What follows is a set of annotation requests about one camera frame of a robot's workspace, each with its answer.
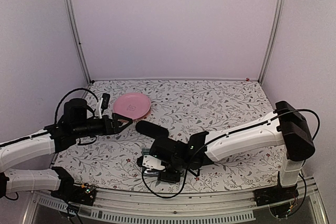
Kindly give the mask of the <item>black beige glasses case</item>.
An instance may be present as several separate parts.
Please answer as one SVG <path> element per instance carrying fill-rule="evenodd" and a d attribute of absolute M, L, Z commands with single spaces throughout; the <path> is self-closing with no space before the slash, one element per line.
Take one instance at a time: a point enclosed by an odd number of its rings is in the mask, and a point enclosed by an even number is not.
<path fill-rule="evenodd" d="M 135 129 L 138 133 L 151 137 L 151 138 L 158 138 L 158 137 L 168 137 L 169 131 L 168 129 L 161 127 L 157 124 L 148 122 L 148 121 L 139 121 L 135 125 Z"/>

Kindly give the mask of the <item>grey marbled glasses case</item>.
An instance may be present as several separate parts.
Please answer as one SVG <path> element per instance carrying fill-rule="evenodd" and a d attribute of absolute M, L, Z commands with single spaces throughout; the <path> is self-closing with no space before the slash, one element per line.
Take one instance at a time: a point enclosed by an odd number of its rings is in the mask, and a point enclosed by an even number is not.
<path fill-rule="evenodd" d="M 145 174 L 157 175 L 158 172 L 162 171 L 165 167 L 164 165 L 162 165 L 162 161 L 160 159 L 150 155 L 149 152 L 150 152 L 149 148 L 142 149 L 141 151 L 142 157 L 140 165 L 144 168 Z"/>

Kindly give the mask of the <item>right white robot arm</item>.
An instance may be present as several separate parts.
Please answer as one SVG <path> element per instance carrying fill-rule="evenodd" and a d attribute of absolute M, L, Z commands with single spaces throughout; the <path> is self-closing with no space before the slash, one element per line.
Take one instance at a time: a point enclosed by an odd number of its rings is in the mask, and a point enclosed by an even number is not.
<path fill-rule="evenodd" d="M 142 165 L 161 172 L 170 168 L 174 173 L 199 170 L 234 154 L 285 145 L 287 152 L 280 170 L 280 183 L 271 190 L 271 196 L 276 201 L 282 201 L 297 183 L 303 162 L 316 151 L 313 135 L 302 112 L 302 109 L 280 101 L 273 112 L 257 120 L 230 130 L 196 133 L 187 143 L 160 135 L 155 137 Z"/>

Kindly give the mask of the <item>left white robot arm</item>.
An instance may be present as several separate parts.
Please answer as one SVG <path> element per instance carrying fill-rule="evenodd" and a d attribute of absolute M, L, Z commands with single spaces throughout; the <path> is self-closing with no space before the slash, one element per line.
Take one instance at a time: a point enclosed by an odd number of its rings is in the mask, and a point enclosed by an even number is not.
<path fill-rule="evenodd" d="M 66 102 L 64 113 L 55 124 L 28 136 L 1 144 L 1 197 L 19 191 L 49 190 L 54 197 L 66 202 L 90 194 L 90 189 L 76 186 L 74 178 L 62 167 L 45 170 L 17 170 L 13 167 L 49 154 L 56 154 L 79 144 L 85 137 L 98 137 L 121 133 L 132 119 L 113 113 L 103 115 L 107 102 L 101 99 L 98 112 L 85 99 Z"/>

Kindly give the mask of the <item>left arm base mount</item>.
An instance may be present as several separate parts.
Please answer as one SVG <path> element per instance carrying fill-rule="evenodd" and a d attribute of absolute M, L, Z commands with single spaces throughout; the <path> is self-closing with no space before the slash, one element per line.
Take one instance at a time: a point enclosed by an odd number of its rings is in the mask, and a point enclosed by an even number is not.
<path fill-rule="evenodd" d="M 95 185 L 88 183 L 76 185 L 74 178 L 64 168 L 53 167 L 52 170 L 60 180 L 57 190 L 50 193 L 53 197 L 62 199 L 64 202 L 93 206 L 97 194 Z"/>

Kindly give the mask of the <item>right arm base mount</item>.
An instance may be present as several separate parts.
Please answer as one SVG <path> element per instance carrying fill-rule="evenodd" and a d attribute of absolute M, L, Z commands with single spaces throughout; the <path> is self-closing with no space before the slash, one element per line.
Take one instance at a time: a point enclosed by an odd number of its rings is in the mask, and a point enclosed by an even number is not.
<path fill-rule="evenodd" d="M 254 201 L 257 206 L 265 206 L 290 200 L 298 197 L 297 184 L 290 187 L 282 187 L 280 184 L 276 186 L 256 189 L 253 191 Z"/>

